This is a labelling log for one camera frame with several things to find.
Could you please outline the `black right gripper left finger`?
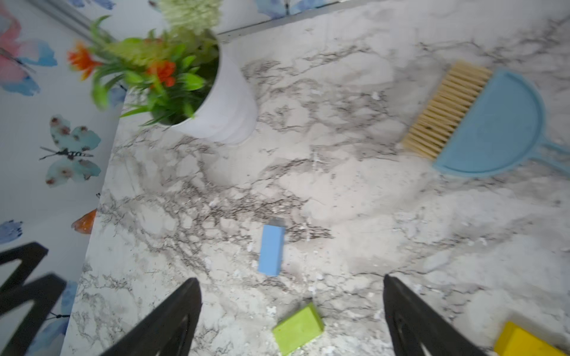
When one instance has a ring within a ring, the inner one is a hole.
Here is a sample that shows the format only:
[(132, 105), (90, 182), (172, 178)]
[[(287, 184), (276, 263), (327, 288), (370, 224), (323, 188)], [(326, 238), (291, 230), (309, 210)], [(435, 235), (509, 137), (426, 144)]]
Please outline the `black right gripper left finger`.
[(104, 355), (188, 355), (202, 307), (200, 283), (193, 277)]

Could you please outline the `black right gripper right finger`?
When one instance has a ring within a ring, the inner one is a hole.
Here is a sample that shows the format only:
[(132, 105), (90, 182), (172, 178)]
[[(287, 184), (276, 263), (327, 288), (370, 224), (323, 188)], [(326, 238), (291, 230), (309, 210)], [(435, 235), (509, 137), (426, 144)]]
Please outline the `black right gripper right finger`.
[(484, 355), (397, 277), (384, 276), (384, 315), (396, 355)]

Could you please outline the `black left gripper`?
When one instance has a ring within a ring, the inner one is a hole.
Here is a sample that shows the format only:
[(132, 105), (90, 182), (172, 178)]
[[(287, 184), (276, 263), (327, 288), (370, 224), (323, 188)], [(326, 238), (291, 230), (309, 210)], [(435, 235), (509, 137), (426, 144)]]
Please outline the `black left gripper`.
[(31, 302), (14, 335), (1, 351), (2, 355), (25, 355), (46, 317), (65, 291), (66, 282), (51, 273), (31, 282), (26, 280), (48, 254), (39, 243), (28, 243), (1, 253), (1, 264), (18, 260), (16, 270), (1, 286), (1, 314), (7, 314), (21, 305)]

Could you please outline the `yellow block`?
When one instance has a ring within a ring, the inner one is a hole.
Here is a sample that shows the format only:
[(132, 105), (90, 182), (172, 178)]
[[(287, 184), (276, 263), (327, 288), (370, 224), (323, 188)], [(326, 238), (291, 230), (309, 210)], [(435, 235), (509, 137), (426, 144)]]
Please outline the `yellow block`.
[(494, 352), (499, 356), (566, 356), (561, 350), (510, 321), (505, 324), (494, 344)]

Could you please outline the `green block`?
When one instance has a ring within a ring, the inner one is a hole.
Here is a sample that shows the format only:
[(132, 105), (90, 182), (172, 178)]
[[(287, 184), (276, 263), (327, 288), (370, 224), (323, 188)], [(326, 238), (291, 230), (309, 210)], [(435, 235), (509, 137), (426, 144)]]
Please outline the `green block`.
[(282, 355), (289, 355), (324, 332), (324, 323), (313, 302), (282, 321), (273, 336)]

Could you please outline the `blue block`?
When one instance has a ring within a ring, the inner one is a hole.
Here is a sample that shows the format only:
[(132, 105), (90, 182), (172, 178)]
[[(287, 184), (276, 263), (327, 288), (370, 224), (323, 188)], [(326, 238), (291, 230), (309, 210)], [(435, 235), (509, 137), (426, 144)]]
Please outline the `blue block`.
[(266, 276), (277, 277), (281, 272), (285, 227), (265, 225), (261, 239), (258, 271)]

